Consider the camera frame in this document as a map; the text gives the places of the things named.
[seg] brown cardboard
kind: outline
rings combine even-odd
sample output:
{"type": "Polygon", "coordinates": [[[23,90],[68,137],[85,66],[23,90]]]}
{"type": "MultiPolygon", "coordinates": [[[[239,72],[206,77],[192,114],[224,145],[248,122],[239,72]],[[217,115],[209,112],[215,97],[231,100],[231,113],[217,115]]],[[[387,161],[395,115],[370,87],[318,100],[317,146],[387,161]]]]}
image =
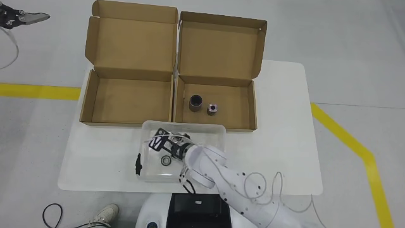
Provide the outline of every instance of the brown cardboard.
{"type": "Polygon", "coordinates": [[[177,9],[96,1],[92,14],[85,55],[94,70],[80,121],[88,125],[171,121],[177,9]]]}
{"type": "Polygon", "coordinates": [[[174,122],[257,129],[253,79],[260,73],[266,28],[264,20],[182,12],[174,122]],[[202,97],[199,112],[188,109],[194,94],[202,97]],[[206,113],[210,103],[218,105],[214,116],[206,113]]]}

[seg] clear plastic container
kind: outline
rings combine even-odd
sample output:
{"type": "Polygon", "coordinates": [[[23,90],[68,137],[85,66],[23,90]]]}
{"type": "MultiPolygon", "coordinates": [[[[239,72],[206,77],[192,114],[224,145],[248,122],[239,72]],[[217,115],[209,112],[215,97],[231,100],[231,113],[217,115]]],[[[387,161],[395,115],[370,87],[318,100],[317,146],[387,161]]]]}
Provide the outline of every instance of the clear plastic container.
{"type": "Polygon", "coordinates": [[[178,176],[183,166],[180,160],[173,158],[170,165],[163,166],[161,158],[165,155],[170,156],[170,154],[163,149],[157,152],[148,146],[149,140],[159,128],[168,132],[187,133],[194,143],[214,146],[225,152],[226,130],[222,125],[146,121],[142,125],[139,148],[140,163],[142,164],[139,179],[143,181],[178,182],[178,176]]]}

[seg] table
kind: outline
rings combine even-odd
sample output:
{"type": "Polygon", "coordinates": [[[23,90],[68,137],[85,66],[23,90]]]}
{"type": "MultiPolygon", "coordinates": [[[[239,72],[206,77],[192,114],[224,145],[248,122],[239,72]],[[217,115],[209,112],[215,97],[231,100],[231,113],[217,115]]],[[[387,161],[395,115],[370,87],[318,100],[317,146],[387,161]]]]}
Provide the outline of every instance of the table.
{"type": "MultiPolygon", "coordinates": [[[[258,129],[226,135],[228,167],[261,172],[271,184],[283,173],[283,194],[319,195],[323,191],[318,150],[304,67],[263,60],[255,81],[258,129]]],[[[177,183],[146,183],[135,176],[140,127],[90,127],[78,121],[87,77],[58,186],[72,191],[184,193],[177,183]]],[[[215,190],[196,187],[198,193],[215,190]]]]}

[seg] shoe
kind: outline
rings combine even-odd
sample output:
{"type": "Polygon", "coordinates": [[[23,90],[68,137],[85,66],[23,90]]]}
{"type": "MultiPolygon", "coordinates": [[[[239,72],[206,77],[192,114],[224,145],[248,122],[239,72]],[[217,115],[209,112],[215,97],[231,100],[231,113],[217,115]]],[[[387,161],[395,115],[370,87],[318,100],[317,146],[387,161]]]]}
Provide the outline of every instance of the shoe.
{"type": "Polygon", "coordinates": [[[110,204],[105,206],[97,215],[94,217],[93,222],[100,222],[109,224],[114,221],[120,209],[115,204],[110,204]]]}

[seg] gray floor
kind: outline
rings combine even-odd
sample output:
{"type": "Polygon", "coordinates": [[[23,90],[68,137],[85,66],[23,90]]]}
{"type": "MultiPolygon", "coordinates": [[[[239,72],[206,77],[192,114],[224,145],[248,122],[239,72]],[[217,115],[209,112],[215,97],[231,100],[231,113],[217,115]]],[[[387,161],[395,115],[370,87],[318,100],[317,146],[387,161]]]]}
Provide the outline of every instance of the gray floor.
{"type": "MultiPolygon", "coordinates": [[[[1,1],[51,19],[15,29],[21,55],[0,71],[0,82],[80,87],[94,0],[1,1]]],[[[268,20],[265,59],[305,66],[311,101],[374,153],[394,223],[405,225],[405,0],[117,1],[268,20]]],[[[0,63],[14,52],[0,34],[0,63]]],[[[57,187],[76,104],[0,98],[0,227],[43,227],[42,210],[54,202],[64,207],[61,227],[83,224],[109,203],[121,208],[117,227],[134,226],[147,194],[57,187]]],[[[320,217],[328,228],[379,227],[363,162],[314,124],[324,187],[314,197],[320,217]]],[[[287,200],[299,208],[309,197],[287,200]]],[[[317,223],[312,210],[302,217],[317,223]]]]}

